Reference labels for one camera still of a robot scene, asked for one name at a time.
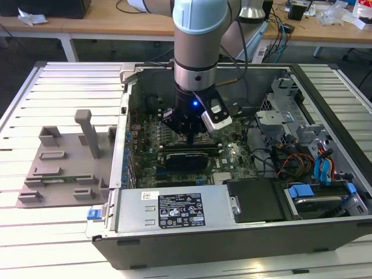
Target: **desk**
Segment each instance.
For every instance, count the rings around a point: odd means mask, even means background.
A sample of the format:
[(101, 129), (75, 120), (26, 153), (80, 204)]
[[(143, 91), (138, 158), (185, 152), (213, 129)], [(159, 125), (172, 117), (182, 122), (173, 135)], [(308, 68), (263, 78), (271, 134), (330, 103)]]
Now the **desk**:
[[(96, 40), (143, 40), (173, 41), (174, 24), (171, 18), (123, 13), (115, 8), (116, 0), (92, 0), (84, 19), (48, 18), (49, 23), (30, 27), (15, 17), (0, 17), (0, 23), (15, 37), (58, 38), (62, 42), (67, 60), (78, 61), (73, 39)], [(122, 9), (133, 10), (127, 2), (120, 4)], [(303, 17), (300, 22), (285, 20), (287, 13), (276, 11), (285, 23), (296, 27), (289, 41), (290, 45), (341, 48), (372, 48), (372, 32), (359, 30), (345, 23), (344, 26), (321, 26), (315, 17)], [(260, 49), (270, 44), (277, 35), (272, 26), (268, 27)], [(0, 36), (8, 36), (0, 29)]]
[[(121, 63), (48, 63), (35, 67), (1, 118), (0, 278), (298, 278), (293, 269), (309, 270), (309, 274), (301, 275), (306, 279), (367, 278), (372, 274), (372, 235), (332, 252), (237, 260), (231, 261), (229, 268), (225, 262), (118, 271), (85, 235), (89, 206), (15, 208), (40, 145), (42, 126), (58, 125), (61, 133), (80, 133), (74, 115), (82, 106), (92, 111), (91, 123), (97, 132), (117, 124), (123, 91), (120, 66)], [(302, 67), (310, 68), (308, 76), (321, 82), (319, 75), (311, 72), (314, 65)], [(330, 70), (324, 65), (320, 72), (326, 71)]]
[[(275, 4), (283, 3), (283, 0), (275, 0)], [(318, 54), (320, 47), (338, 47), (338, 48), (372, 48), (372, 32), (360, 30), (350, 23), (340, 25), (322, 26), (315, 17), (303, 16), (301, 21), (288, 19), (288, 13), (283, 12), (284, 7), (273, 6), (276, 15), (280, 17), (283, 23), (295, 26), (294, 32), (288, 45), (317, 47), (314, 55)], [(266, 47), (277, 36), (275, 25), (269, 24), (269, 27), (263, 37), (260, 47)]]

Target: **power supply label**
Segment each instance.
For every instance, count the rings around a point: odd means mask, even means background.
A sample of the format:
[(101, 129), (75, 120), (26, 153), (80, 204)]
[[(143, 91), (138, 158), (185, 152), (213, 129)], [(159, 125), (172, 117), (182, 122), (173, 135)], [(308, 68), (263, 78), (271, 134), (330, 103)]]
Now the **power supply label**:
[(159, 195), (159, 227), (183, 228), (205, 226), (202, 195)]

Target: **metal bracket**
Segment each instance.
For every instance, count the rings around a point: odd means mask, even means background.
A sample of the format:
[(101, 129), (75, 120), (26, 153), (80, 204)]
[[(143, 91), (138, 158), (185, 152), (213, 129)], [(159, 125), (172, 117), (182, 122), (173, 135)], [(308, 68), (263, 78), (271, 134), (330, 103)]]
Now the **metal bracket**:
[(135, 63), (124, 63), (120, 67), (120, 82), (122, 84), (130, 83), (131, 81), (134, 81), (137, 79), (137, 73), (143, 71), (142, 68), (136, 67)]
[(280, 78), (274, 80), (271, 89), (276, 93), (285, 94), (287, 96), (294, 96), (297, 94), (299, 88), (291, 78)]
[(323, 124), (314, 125), (301, 125), (296, 130), (298, 141), (301, 144), (309, 144), (318, 138), (321, 133), (326, 133), (326, 129)]

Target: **black cable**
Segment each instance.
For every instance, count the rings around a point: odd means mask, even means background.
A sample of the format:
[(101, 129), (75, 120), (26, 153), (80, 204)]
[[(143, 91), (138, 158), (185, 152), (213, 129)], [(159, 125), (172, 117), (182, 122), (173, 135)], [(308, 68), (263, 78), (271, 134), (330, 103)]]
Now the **black cable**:
[(366, 54), (366, 55), (372, 55), (372, 52), (368, 51), (368, 52), (364, 52), (364, 51), (360, 51), (356, 48), (351, 48), (351, 51), (356, 51), (356, 52), (359, 52), (359, 53), (362, 53), (362, 54)]
[(245, 38), (244, 38), (244, 32), (243, 32), (242, 24), (239, 22), (239, 20), (237, 21), (237, 23), (238, 23), (238, 27), (239, 27), (240, 36), (242, 37), (244, 59), (245, 59), (244, 71), (243, 71), (241, 77), (238, 78), (238, 80), (241, 80), (243, 77), (245, 77), (246, 71), (248, 69), (248, 51), (246, 50), (246, 44), (245, 44)]
[(270, 14), (273, 15), (274, 18), (275, 18), (275, 20), (273, 20), (273, 22), (277, 26), (278, 33), (277, 33), (277, 37), (276, 37), (274, 43), (270, 46), (270, 49), (267, 51), (267, 54), (264, 56), (264, 58), (262, 59), (262, 61), (264, 61), (265, 59), (269, 58), (271, 56), (271, 54), (273, 54), (273, 53), (275, 53), (275, 51), (277, 51), (278, 47), (276, 47), (276, 43), (277, 43), (279, 37), (280, 37), (279, 42), (281, 41), (281, 26), (280, 26), (280, 23), (279, 23), (280, 18), (275, 14), (274, 8), (271, 7), (271, 9), (272, 9), (273, 12), (270, 13)]
[(254, 157), (255, 159), (257, 159), (258, 161), (262, 162), (263, 164), (266, 164), (267, 166), (271, 167), (273, 170), (276, 169), (276, 167), (275, 167), (273, 164), (271, 164), (271, 163), (265, 161), (264, 159), (261, 159), (261, 158), (258, 157), (257, 155), (255, 155), (255, 154), (251, 154), (251, 156), (253, 156), (253, 157)]
[(23, 48), (23, 50), (25, 51), (25, 53), (27, 54), (27, 56), (31, 59), (31, 60), (33, 60), (34, 62), (36, 62), (36, 59), (35, 59), (35, 57), (31, 54), (31, 53), (29, 53), (28, 52), (28, 50), (27, 50), (27, 48), (26, 47), (24, 47), (20, 42), (18, 42), (16, 39), (15, 39), (15, 37), (4, 27), (4, 25), (2, 25), (1, 23), (0, 23), (0, 26), (1, 26), (1, 28), (3, 28), (3, 30), (5, 31), (5, 32), (7, 32), (7, 34), (12, 38), (12, 40), (14, 40), (16, 43), (17, 43), (17, 45), (19, 45), (21, 48)]
[(273, 171), (276, 173), (275, 170), (266, 170), (266, 164), (263, 164), (263, 172), (262, 172), (262, 177), (265, 177), (265, 174), (267, 171)]
[(160, 62), (144, 62), (142, 65), (145, 66), (145, 67), (146, 66), (148, 66), (148, 67), (161, 66), (161, 67), (164, 67), (164, 68), (168, 67), (167, 64), (163, 64), (163, 63), (160, 63)]
[(130, 14), (136, 14), (136, 13), (146, 13), (146, 12), (129, 12), (127, 10), (122, 10), (119, 8), (119, 4), (122, 2), (123, 0), (119, 0), (117, 3), (116, 3), (116, 9), (118, 9), (119, 11), (123, 12), (123, 13), (130, 13)]
[(174, 51), (174, 47), (172, 47), (172, 48), (169, 49), (168, 51), (166, 51), (166, 52), (164, 52), (164, 53), (162, 53), (162, 54), (160, 54), (160, 55), (158, 55), (158, 56), (156, 56), (156, 57), (154, 57), (154, 58), (148, 60), (147, 62), (151, 62), (151, 61), (157, 60), (157, 59), (159, 59), (160, 57), (163, 57), (163, 56), (167, 55), (168, 53), (171, 53), (172, 51)]
[(243, 74), (242, 70), (240, 69), (238, 63), (235, 61), (235, 59), (231, 56), (230, 53), (228, 53), (228, 51), (221, 45), (221, 49), (223, 50), (223, 52), (230, 58), (230, 60), (232, 61), (232, 63), (234, 64), (234, 66), (237, 68), (238, 72), (240, 75), (243, 76), (243, 81), (244, 81), (244, 84), (245, 84), (245, 100), (246, 102), (250, 105), (250, 106), (253, 106), (252, 103), (248, 100), (248, 94), (249, 94), (249, 87), (248, 87), (248, 82), (245, 78), (245, 75)]
[(350, 53), (354, 54), (356, 57), (360, 58), (361, 60), (367, 60), (369, 58), (366, 58), (366, 57), (363, 57), (362, 55), (359, 55), (358, 53), (362, 53), (364, 55), (369, 55), (369, 54), (372, 54), (372, 53), (367, 53), (367, 52), (362, 52), (362, 51), (358, 51), (357, 49), (355, 48), (351, 48), (350, 51), (348, 51), (348, 53), (345, 55), (346, 57), (349, 56)]
[(365, 75), (365, 77), (362, 79), (362, 81), (359, 83), (358, 89), (362, 86), (362, 84), (366, 81), (367, 77), (372, 73), (372, 69), (369, 70), (369, 72)]

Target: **cable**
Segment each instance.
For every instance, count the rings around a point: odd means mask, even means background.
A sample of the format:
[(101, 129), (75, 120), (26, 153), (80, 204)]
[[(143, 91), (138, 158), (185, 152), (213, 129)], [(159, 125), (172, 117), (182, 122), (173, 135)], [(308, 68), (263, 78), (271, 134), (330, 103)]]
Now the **cable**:
[(147, 62), (152, 62), (152, 61), (154, 61), (154, 60), (157, 60), (157, 59), (159, 59), (160, 57), (163, 57), (163, 56), (167, 55), (168, 53), (171, 53), (172, 51), (174, 51), (174, 47), (172, 47), (172, 48), (169, 49), (168, 51), (166, 51), (166, 52), (164, 52), (164, 53), (162, 53), (162, 54), (160, 54), (160, 55), (158, 55), (158, 56), (156, 56), (156, 57), (154, 57), (154, 58), (148, 60)]
[[(282, 29), (283, 34), (285, 34), (283, 23), (281, 21), (279, 23), (281, 25), (281, 29)], [(285, 47), (285, 39), (284, 39), (284, 37), (285, 36), (283, 36), (283, 45), (282, 45), (282, 47), (279, 50), (279, 53), (278, 53), (278, 55), (277, 55), (277, 57), (276, 57), (276, 59), (274, 61), (274, 64), (278, 63), (279, 58), (280, 58), (281, 54), (283, 53), (283, 50), (284, 50), (284, 47)]]
[(146, 13), (146, 12), (129, 12), (127, 10), (122, 10), (119, 8), (119, 4), (122, 2), (123, 0), (119, 0), (117, 3), (116, 3), (116, 9), (118, 9), (119, 11), (123, 12), (123, 13), (130, 13), (130, 14), (136, 14), (136, 13)]
[(360, 50), (358, 50), (358, 49), (356, 49), (356, 48), (352, 48), (351, 51), (352, 51), (352, 52), (353, 52), (353, 51), (356, 51), (356, 52), (359, 52), (359, 53), (362, 53), (362, 54), (366, 54), (366, 55), (372, 55), (372, 52), (370, 52), (370, 51), (368, 51), (368, 52), (364, 52), (364, 51), (360, 51)]
[(145, 66), (145, 67), (146, 66), (148, 66), (148, 67), (161, 66), (161, 67), (164, 67), (164, 68), (168, 67), (167, 64), (163, 64), (163, 63), (160, 63), (160, 62), (144, 62), (142, 65)]
[(243, 28), (242, 28), (241, 23), (239, 21), (237, 21), (237, 23), (238, 23), (238, 27), (239, 27), (239, 32), (240, 32), (240, 36), (241, 36), (241, 39), (242, 39), (242, 43), (243, 43), (244, 59), (245, 59), (244, 71), (241, 73), (241, 75), (238, 78), (234, 78), (232, 80), (227, 80), (227, 81), (223, 81), (222, 83), (218, 83), (218, 84), (216, 84), (216, 87), (221, 87), (221, 86), (224, 86), (224, 85), (229, 85), (229, 84), (232, 84), (232, 83), (237, 83), (239, 80), (241, 80), (243, 77), (245, 77), (246, 71), (248, 69), (248, 51), (246, 49), (244, 32), (243, 32)]
[(362, 84), (366, 81), (367, 77), (372, 73), (372, 69), (365, 75), (365, 77), (362, 79), (362, 81), (358, 85), (358, 89), (362, 86)]
[(276, 15), (274, 8), (272, 8), (271, 10), (272, 10), (272, 13), (270, 14), (274, 16), (274, 19), (269, 19), (269, 21), (276, 24), (278, 32), (277, 32), (277, 37), (274, 43), (270, 45), (270, 48), (265, 54), (263, 61), (270, 58), (272, 54), (277, 53), (277, 51), (279, 51), (277, 59), (276, 59), (276, 61), (278, 62), (278, 59), (282, 55), (282, 52), (287, 48), (288, 41), (291, 39), (291, 34), (288, 35), (287, 33), (285, 33), (284, 25), (281, 19)]
[(16, 39), (15, 39), (15, 37), (4, 27), (4, 25), (2, 25), (1, 23), (0, 23), (0, 26), (1, 26), (1, 28), (3, 28), (3, 30), (5, 31), (5, 32), (7, 32), (7, 34), (12, 38), (12, 40), (15, 40), (15, 42), (17, 43), (17, 45), (19, 45), (21, 48), (23, 48), (23, 50), (25, 51), (25, 53), (27, 54), (27, 56), (31, 59), (31, 60), (33, 60), (34, 62), (36, 62), (36, 59), (33, 57), (33, 55), (31, 55), (29, 52), (28, 52), (28, 50), (27, 50), (27, 48), (25, 48), (19, 41), (17, 41)]
[[(320, 155), (322, 155), (322, 154), (325, 152), (325, 150), (324, 150), (323, 148), (320, 148), (320, 149), (318, 150), (318, 152), (319, 152)], [(331, 181), (335, 181), (335, 180), (336, 180), (336, 179), (335, 179), (335, 169), (336, 169), (336, 164), (335, 164), (335, 162), (333, 161), (333, 159), (331, 158), (331, 156), (327, 156), (327, 157), (325, 158), (325, 160), (329, 161), (330, 166), (331, 166)]]
[(248, 94), (249, 94), (249, 87), (248, 87), (248, 83), (246, 81), (246, 78), (245, 78), (245, 75), (243, 75), (243, 72), (242, 70), (240, 69), (238, 63), (235, 61), (235, 59), (231, 56), (230, 53), (228, 53), (228, 51), (221, 45), (221, 49), (223, 50), (223, 52), (230, 58), (230, 60), (232, 61), (232, 63), (234, 64), (234, 66), (237, 68), (239, 74), (241, 74), (243, 76), (243, 81), (244, 81), (244, 84), (245, 84), (245, 101), (247, 101), (247, 103), (251, 106), (253, 106), (253, 104), (248, 100)]
[(276, 169), (275, 166), (274, 166), (273, 164), (271, 164), (271, 163), (265, 161), (264, 159), (261, 159), (261, 158), (258, 157), (257, 155), (255, 155), (255, 154), (251, 154), (251, 156), (253, 156), (253, 157), (254, 157), (255, 159), (257, 159), (258, 161), (260, 161), (260, 162), (266, 164), (267, 166), (271, 167), (272, 169), (274, 169), (274, 170)]

